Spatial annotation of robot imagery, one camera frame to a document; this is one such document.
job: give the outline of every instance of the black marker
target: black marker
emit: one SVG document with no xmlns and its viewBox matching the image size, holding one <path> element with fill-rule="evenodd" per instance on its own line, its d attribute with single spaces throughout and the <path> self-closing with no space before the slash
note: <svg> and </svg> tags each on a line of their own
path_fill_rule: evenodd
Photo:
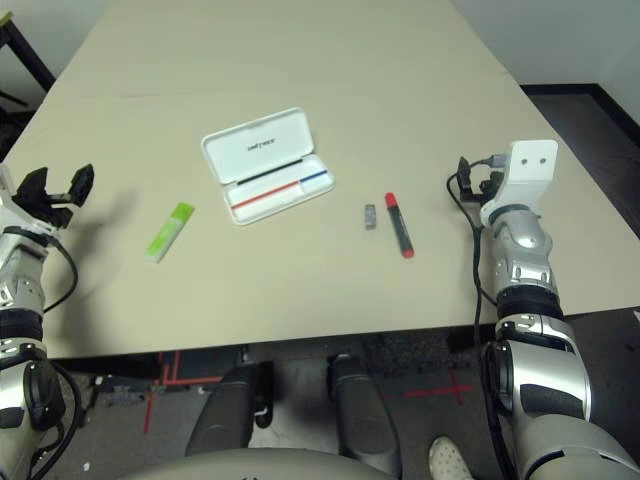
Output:
<svg viewBox="0 0 640 480">
<path fill-rule="evenodd" d="M 398 243 L 400 244 L 400 251 L 404 258 L 413 257 L 413 245 L 411 245 L 411 239 L 409 238 L 409 232 L 407 232 L 407 226 L 404 224 L 404 219 L 400 213 L 400 207 L 396 200 L 396 196 L 389 192 L 384 196 L 385 202 L 387 202 L 387 210 L 391 215 L 391 223 L 393 223 L 393 229 L 396 231 L 396 237 L 398 237 Z"/>
</svg>

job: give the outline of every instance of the white shoe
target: white shoe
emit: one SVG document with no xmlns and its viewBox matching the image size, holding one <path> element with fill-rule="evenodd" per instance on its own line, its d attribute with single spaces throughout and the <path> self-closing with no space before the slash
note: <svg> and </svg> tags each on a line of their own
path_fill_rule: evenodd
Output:
<svg viewBox="0 0 640 480">
<path fill-rule="evenodd" d="M 473 480 L 460 450 L 449 437 L 438 437 L 431 444 L 429 471 L 433 480 Z"/>
</svg>

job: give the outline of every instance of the white wall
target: white wall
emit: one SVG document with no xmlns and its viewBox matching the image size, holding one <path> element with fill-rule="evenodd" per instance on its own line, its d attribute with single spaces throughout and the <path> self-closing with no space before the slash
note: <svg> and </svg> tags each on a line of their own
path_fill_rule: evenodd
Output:
<svg viewBox="0 0 640 480">
<path fill-rule="evenodd" d="M 13 21 L 57 77 L 69 63 L 109 0 L 0 0 Z M 44 91 L 8 46 L 0 50 L 0 88 L 37 107 Z M 0 101 L 10 110 L 18 108 Z"/>
<path fill-rule="evenodd" d="M 519 83 L 599 83 L 640 123 L 640 1 L 452 3 Z"/>
<path fill-rule="evenodd" d="M 58 76 L 108 1 L 0 0 L 0 11 Z M 640 123 L 640 0 L 452 2 L 518 82 L 600 83 Z M 33 105 L 44 95 L 6 47 L 0 86 Z"/>
</svg>

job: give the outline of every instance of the table leg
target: table leg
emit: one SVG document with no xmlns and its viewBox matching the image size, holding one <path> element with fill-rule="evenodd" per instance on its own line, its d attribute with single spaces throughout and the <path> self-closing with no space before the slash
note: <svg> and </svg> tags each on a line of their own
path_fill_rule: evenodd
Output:
<svg viewBox="0 0 640 480">
<path fill-rule="evenodd" d="M 27 70 L 33 75 L 40 86 L 48 92 L 53 83 L 56 81 L 56 77 L 49 71 L 46 65 L 40 60 L 38 54 L 31 48 L 27 39 L 22 36 L 18 27 L 9 20 L 2 26 L 3 33 L 7 35 L 6 40 L 9 48 L 13 50 L 16 57 L 27 67 Z"/>
</svg>

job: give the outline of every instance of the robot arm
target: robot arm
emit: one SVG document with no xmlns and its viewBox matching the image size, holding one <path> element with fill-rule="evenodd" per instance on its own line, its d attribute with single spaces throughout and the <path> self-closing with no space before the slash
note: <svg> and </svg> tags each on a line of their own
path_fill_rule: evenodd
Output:
<svg viewBox="0 0 640 480">
<path fill-rule="evenodd" d="M 56 371 L 60 367 L 47 360 L 42 342 L 42 317 L 46 310 L 40 278 L 49 246 L 61 248 L 58 229 L 66 227 L 72 216 L 68 208 L 53 205 L 81 206 L 93 185 L 93 168 L 87 165 L 79 170 L 71 189 L 63 195 L 46 193 L 46 175 L 46 168 L 32 172 L 14 193 L 7 167 L 0 165 L 2 480 L 30 476 L 43 453 L 38 445 L 49 429 L 58 427 L 60 433 L 65 413 Z"/>
<path fill-rule="evenodd" d="M 486 164 L 504 169 L 470 186 L 458 172 L 462 201 L 482 204 L 493 238 L 496 341 L 484 351 L 489 397 L 512 429 L 520 479 L 640 478 L 640 469 L 601 428 L 589 423 L 591 386 L 572 328 L 563 321 L 549 263 L 552 241 L 535 214 L 553 178 L 557 144 L 520 141 Z"/>
</svg>

